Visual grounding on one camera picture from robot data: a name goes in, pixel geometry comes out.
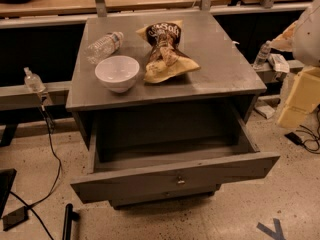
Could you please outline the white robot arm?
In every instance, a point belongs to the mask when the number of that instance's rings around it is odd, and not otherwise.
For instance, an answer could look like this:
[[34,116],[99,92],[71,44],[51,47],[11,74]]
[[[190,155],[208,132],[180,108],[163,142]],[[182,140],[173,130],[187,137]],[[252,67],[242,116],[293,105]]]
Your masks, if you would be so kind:
[[272,47],[291,51],[304,65],[294,77],[277,121],[283,128],[297,128],[320,104],[320,0],[314,0],[296,22],[275,38]]

